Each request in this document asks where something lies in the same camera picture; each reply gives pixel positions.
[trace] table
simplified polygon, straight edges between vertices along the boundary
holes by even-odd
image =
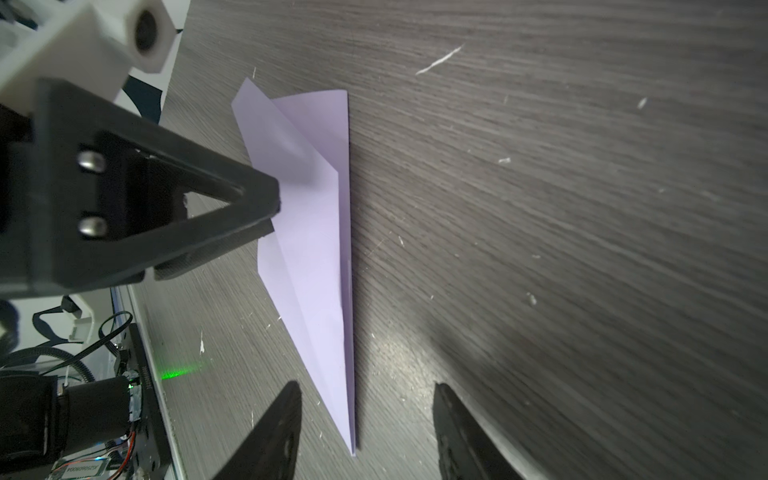
[[[187,373],[163,380],[187,478],[210,478],[288,379],[298,479],[437,479],[442,381],[532,475],[762,478],[757,5],[193,0],[161,125],[247,162],[244,78],[273,98],[349,91],[359,454],[253,243],[136,289],[157,364]]]

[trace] purple paper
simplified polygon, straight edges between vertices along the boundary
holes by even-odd
[[[280,182],[258,272],[355,454],[349,113],[346,91],[271,101],[245,80],[232,101],[251,164]]]

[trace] red wire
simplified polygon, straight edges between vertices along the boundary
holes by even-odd
[[[134,453],[134,445],[136,445],[136,432],[131,433],[131,444],[128,446],[128,452],[125,454],[125,460],[123,460],[122,465],[120,465],[120,468],[108,479],[108,480],[115,480],[117,477],[120,476],[120,474],[125,470],[125,466],[128,465],[128,460],[131,458],[131,455]]]

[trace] silver screw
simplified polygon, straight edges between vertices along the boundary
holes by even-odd
[[[104,155],[90,150],[82,151],[78,154],[78,165],[83,170],[95,174],[103,174],[107,170],[107,161],[104,159]]]
[[[80,233],[90,238],[99,238],[107,234],[107,221],[101,217],[86,217],[78,223]]]

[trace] white plastic part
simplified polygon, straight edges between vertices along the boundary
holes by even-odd
[[[13,0],[11,6],[38,30],[25,32],[19,24],[0,30],[0,104],[28,116],[38,78],[63,78],[112,101],[132,66],[162,68],[176,33],[161,0]],[[157,36],[140,51],[136,25],[143,12],[153,16]]]

